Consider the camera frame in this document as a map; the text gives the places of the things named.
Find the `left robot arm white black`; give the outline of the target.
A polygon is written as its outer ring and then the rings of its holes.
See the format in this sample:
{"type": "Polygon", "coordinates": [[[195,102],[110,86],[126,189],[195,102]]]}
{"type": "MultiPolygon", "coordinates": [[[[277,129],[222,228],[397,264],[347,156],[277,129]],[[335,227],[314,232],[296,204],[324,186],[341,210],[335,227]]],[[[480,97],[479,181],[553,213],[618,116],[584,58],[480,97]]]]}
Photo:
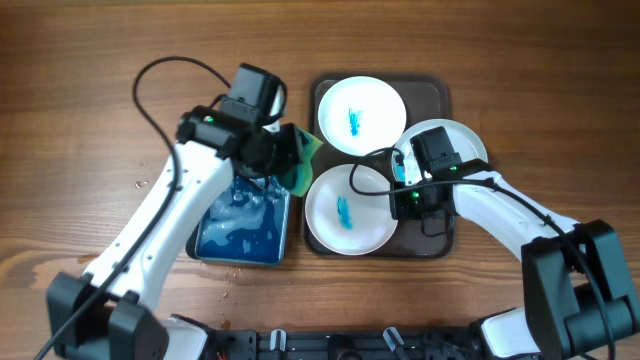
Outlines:
{"type": "Polygon", "coordinates": [[[180,119],[163,173],[114,242],[80,277],[58,274],[47,291],[52,337],[65,359],[204,359],[216,332],[195,320],[153,314],[166,278],[209,206],[233,182],[276,177],[291,194],[308,188],[321,141],[293,124],[270,132],[270,111],[197,106],[180,119]]]}

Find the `green yellow sponge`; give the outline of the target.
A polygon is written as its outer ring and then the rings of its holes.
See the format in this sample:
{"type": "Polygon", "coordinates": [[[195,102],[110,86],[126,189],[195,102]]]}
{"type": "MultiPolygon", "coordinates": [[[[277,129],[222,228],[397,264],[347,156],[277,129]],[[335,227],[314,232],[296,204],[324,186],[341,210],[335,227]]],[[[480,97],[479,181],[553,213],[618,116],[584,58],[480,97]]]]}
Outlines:
{"type": "Polygon", "coordinates": [[[285,174],[277,175],[276,179],[291,195],[303,197],[309,190],[313,180],[311,160],[324,143],[304,130],[296,129],[296,136],[301,144],[302,162],[285,174]]]}

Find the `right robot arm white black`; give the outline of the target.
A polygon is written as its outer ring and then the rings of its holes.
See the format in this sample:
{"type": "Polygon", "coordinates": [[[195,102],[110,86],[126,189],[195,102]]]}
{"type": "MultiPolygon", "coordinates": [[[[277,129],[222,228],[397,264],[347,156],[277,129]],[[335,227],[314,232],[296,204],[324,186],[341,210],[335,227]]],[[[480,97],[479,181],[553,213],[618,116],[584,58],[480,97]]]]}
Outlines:
{"type": "Polygon", "coordinates": [[[581,356],[639,331],[639,298],[616,231],[580,223],[510,186],[487,162],[430,167],[391,185],[394,217],[448,210],[486,230],[520,261],[526,337],[550,359],[581,356]]]}

